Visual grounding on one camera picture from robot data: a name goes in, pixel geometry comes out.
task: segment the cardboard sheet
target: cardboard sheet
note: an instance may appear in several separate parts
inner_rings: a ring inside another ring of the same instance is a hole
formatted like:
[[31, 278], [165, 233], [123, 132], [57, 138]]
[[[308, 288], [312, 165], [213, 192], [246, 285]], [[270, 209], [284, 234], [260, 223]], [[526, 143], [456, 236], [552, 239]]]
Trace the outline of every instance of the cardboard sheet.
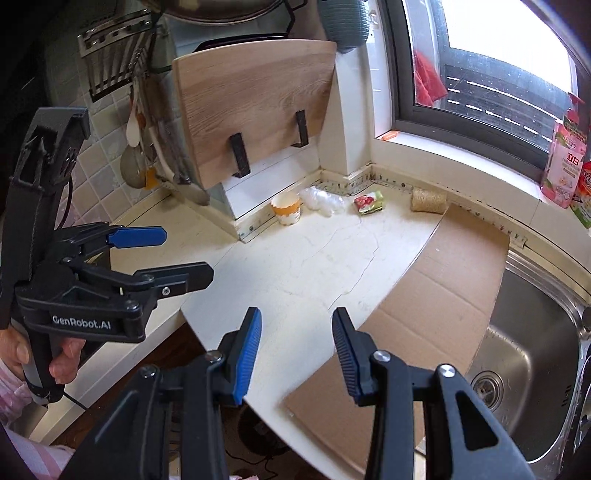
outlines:
[[[413, 264], [360, 330], [408, 365], [434, 369], [451, 363], [462, 374], [491, 318], [501, 285], [509, 237], [452, 206]], [[364, 471], [373, 407], [347, 395], [336, 355], [291, 393], [285, 405], [325, 445]], [[423, 409], [415, 403], [415, 442], [424, 436]]]

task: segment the stainless steel sink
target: stainless steel sink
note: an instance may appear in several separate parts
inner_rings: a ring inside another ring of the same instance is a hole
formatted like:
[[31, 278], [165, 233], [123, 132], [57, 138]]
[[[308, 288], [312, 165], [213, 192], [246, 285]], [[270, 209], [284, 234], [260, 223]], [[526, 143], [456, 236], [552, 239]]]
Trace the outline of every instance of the stainless steel sink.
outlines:
[[540, 479], [555, 478], [576, 446], [580, 392], [588, 389], [584, 307], [552, 275], [509, 252], [491, 323], [466, 374]]

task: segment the cable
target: cable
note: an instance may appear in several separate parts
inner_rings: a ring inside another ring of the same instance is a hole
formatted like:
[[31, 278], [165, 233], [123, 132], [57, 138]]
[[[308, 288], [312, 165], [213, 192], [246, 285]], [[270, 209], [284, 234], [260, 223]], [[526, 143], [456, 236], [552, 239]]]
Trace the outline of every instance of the cable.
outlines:
[[64, 392], [64, 397], [66, 397], [72, 403], [75, 403], [76, 405], [78, 405], [82, 410], [84, 410], [84, 411], [88, 410], [87, 407], [85, 407], [82, 403], [80, 403], [79, 401], [77, 401], [75, 398], [69, 396], [66, 392]]
[[269, 463], [269, 460], [273, 460], [274, 457], [267, 457], [267, 461], [265, 462], [265, 465], [263, 466], [265, 468], [265, 472], [271, 473], [271, 476], [268, 476], [267, 478], [265, 478], [265, 480], [271, 480], [272, 478], [275, 478], [276, 476], [278, 476], [279, 474], [277, 472], [274, 472], [273, 470], [271, 470], [269, 467], [267, 467], [267, 464]]
[[272, 458], [272, 457], [266, 456], [266, 457], [263, 457], [262, 460], [259, 460], [258, 462], [253, 463], [253, 462], [250, 462], [250, 461], [246, 460], [245, 458], [240, 458], [240, 457], [233, 456], [230, 452], [228, 452], [228, 450], [226, 450], [226, 454], [230, 458], [233, 458], [234, 460], [240, 460], [241, 462], [248, 463], [249, 465], [259, 465], [260, 463], [263, 463], [268, 458]]
[[66, 210], [64, 210], [64, 216], [61, 218], [61, 222], [57, 229], [59, 230], [66, 223], [66, 219], [70, 214], [70, 207], [72, 206], [72, 194], [74, 193], [74, 183], [72, 182], [72, 176], [68, 179], [68, 201], [66, 202]]

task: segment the plastic bag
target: plastic bag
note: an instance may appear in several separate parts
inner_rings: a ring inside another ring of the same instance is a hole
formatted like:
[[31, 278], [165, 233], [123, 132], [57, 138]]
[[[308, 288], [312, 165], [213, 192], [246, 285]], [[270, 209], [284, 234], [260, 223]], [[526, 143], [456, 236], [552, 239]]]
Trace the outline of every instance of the plastic bag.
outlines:
[[343, 197], [316, 187], [303, 189], [300, 192], [300, 198], [310, 210], [320, 210], [328, 217], [333, 213], [343, 213], [347, 207]]

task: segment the window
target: window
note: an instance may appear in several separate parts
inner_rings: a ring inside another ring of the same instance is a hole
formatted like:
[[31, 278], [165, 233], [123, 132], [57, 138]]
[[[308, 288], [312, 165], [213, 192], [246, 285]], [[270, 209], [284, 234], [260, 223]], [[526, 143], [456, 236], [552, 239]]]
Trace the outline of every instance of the window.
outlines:
[[589, 78], [552, 30], [521, 0], [385, 3], [394, 128], [539, 180], [569, 92], [589, 103]]

